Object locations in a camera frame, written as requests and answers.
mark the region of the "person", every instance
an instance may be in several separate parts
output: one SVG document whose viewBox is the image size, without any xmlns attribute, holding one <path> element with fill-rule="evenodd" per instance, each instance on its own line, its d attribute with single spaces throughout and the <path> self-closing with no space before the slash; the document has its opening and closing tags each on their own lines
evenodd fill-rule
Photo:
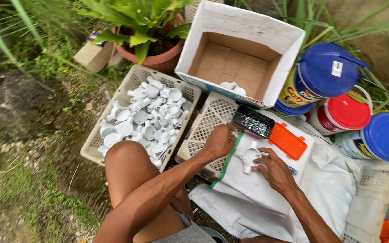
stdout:
<svg viewBox="0 0 389 243">
<path fill-rule="evenodd" d="M 113 210 L 106 216 L 95 243 L 215 243 L 193 221 L 185 184 L 204 166 L 227 156 L 236 138 L 232 124 L 214 128 L 196 155 L 163 173 L 150 162 L 142 145 L 134 141 L 116 143 L 105 157 L 106 177 Z M 339 243 L 321 216 L 296 185 L 286 164 L 270 148 L 269 156 L 257 159 L 253 170 L 262 173 L 270 186 L 292 206 L 311 243 Z M 242 243 L 282 243 L 267 236 Z"/>
</svg>

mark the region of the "red bucket lid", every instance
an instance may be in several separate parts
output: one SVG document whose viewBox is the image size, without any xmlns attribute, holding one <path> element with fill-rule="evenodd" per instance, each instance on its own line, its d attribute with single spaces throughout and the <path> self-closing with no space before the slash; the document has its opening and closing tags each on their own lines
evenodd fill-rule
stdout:
<svg viewBox="0 0 389 243">
<path fill-rule="evenodd" d="M 329 99 L 328 112 L 336 123 L 352 130 L 364 128 L 372 118 L 368 104 L 358 102 L 347 94 Z"/>
</svg>

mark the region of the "blue bucket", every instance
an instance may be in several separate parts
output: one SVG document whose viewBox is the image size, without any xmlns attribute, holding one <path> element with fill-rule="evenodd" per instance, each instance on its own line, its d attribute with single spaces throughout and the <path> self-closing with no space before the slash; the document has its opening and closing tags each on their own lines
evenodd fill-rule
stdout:
<svg viewBox="0 0 389 243">
<path fill-rule="evenodd" d="M 283 114 L 285 116 L 302 115 L 313 109 L 316 103 L 311 103 L 304 106 L 288 107 L 277 101 L 272 108 L 274 111 Z"/>
<path fill-rule="evenodd" d="M 297 107 L 346 94 L 359 80 L 358 65 L 369 67 L 337 44 L 316 44 L 291 70 L 278 101 Z"/>
<path fill-rule="evenodd" d="M 335 139 L 341 139 L 344 134 L 336 134 Z M 389 161 L 389 112 L 373 115 L 365 128 L 353 131 L 337 146 L 351 158 Z"/>
</svg>

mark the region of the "white cardboard box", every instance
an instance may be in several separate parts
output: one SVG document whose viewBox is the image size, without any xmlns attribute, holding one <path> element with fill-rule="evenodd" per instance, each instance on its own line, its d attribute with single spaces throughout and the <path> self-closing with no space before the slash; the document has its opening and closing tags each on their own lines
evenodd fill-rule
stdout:
<svg viewBox="0 0 389 243">
<path fill-rule="evenodd" d="M 304 30 L 272 17 L 203 1 L 175 73 L 203 91 L 267 109 L 277 101 L 304 36 Z M 219 86 L 223 81 L 236 81 L 247 95 Z"/>
</svg>

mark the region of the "white label sticker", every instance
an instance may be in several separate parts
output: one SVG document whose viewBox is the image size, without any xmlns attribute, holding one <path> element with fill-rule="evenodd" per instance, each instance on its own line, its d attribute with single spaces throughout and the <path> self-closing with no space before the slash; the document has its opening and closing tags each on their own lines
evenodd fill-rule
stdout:
<svg viewBox="0 0 389 243">
<path fill-rule="evenodd" d="M 331 75 L 341 77 L 342 69 L 343 69 L 343 63 L 338 61 L 332 61 Z"/>
</svg>

